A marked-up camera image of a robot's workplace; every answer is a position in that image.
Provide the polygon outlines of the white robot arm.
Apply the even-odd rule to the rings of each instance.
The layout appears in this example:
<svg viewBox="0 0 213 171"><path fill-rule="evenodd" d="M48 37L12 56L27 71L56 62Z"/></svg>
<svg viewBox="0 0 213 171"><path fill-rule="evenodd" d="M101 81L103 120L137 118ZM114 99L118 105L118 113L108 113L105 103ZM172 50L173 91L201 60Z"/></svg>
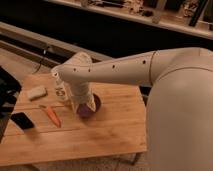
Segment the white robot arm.
<svg viewBox="0 0 213 171"><path fill-rule="evenodd" d="M156 50L98 63L78 52L52 74L70 85L76 103L92 97L91 82L149 87L150 171L213 171L212 50Z"/></svg>

